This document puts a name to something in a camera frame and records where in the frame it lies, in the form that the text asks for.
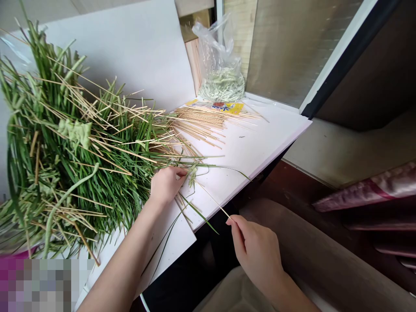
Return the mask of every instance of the yellow label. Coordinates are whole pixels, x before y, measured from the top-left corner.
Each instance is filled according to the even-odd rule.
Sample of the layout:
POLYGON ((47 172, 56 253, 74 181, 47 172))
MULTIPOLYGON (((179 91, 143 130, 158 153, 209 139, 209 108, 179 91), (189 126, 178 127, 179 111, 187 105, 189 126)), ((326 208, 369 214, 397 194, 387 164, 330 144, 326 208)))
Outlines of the yellow label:
POLYGON ((186 102, 185 105, 192 105, 197 101, 197 99, 193 99, 192 101, 186 102))
POLYGON ((222 111, 225 113, 238 115, 241 110, 243 109, 243 103, 213 103, 213 102, 203 102, 194 99, 185 103, 187 106, 195 106, 195 107, 205 107, 209 109, 214 109, 216 111, 222 111))
POLYGON ((243 103, 226 103, 226 105, 229 108, 229 111, 227 111, 227 113, 234 115, 238 115, 244 106, 243 103))

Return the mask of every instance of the bundle of grass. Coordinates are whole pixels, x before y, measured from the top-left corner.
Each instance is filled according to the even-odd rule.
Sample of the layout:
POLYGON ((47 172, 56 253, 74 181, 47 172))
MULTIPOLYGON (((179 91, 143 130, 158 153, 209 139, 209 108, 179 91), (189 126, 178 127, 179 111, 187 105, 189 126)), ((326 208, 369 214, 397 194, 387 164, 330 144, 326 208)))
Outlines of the bundle of grass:
POLYGON ((106 243, 105 234, 120 226, 130 229, 155 171, 191 166, 201 157, 168 125, 163 110, 147 106, 149 100, 131 106, 116 81, 107 88, 95 84, 99 95, 82 87, 85 56, 71 53, 70 45, 47 43, 38 24, 26 20, 28 32, 20 30, 38 72, 19 73, 6 57, 0 60, 0 84, 12 111, 11 199, 0 206, 1 250, 10 254, 27 244, 30 257, 55 257, 66 249, 71 257, 85 245, 99 265, 95 243, 106 243))

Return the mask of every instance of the right hand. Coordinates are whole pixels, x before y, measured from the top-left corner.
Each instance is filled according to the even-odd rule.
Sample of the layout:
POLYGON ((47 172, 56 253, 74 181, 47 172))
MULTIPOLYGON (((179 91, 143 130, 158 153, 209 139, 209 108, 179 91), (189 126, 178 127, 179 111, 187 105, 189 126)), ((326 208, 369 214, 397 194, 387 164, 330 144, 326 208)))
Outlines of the right hand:
POLYGON ((285 271, 280 259, 279 241, 269 228, 232 215, 235 254, 253 284, 269 299, 284 284, 285 271))

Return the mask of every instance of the pixelated area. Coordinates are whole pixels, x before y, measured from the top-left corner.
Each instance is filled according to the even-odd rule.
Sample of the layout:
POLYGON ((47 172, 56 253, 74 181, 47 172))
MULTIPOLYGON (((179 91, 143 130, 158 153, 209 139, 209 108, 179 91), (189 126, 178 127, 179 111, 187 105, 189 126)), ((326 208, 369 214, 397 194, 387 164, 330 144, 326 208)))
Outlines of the pixelated area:
POLYGON ((71 312, 94 260, 0 259, 0 311, 71 312))

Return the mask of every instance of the hand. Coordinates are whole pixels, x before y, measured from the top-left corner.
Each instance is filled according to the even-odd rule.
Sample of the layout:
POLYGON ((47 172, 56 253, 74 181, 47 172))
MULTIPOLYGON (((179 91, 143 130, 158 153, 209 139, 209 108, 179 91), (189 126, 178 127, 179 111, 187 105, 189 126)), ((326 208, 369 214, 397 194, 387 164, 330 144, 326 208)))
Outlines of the hand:
POLYGON ((270 300, 284 284, 279 241, 269 228, 248 222, 240 215, 227 220, 231 225, 235 254, 254 285, 270 300))
POLYGON ((166 167, 160 169, 152 178, 150 199, 161 206, 170 203, 178 193, 186 178, 186 170, 179 167, 166 167))

